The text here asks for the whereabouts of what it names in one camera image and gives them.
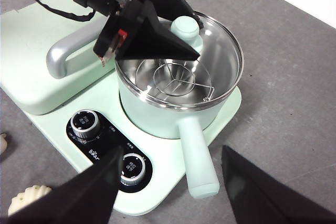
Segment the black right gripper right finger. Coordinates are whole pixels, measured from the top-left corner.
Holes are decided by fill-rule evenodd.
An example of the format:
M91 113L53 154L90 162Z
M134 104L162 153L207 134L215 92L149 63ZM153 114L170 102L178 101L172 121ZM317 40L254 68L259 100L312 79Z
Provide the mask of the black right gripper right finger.
M228 145L222 171L237 223L335 223L335 214L280 183Z

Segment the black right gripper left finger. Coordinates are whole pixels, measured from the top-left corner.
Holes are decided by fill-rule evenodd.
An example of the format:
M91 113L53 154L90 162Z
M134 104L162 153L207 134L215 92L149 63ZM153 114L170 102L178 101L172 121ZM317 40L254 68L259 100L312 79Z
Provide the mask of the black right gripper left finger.
M120 184L124 149L113 148L73 179L7 218L8 223L108 223Z

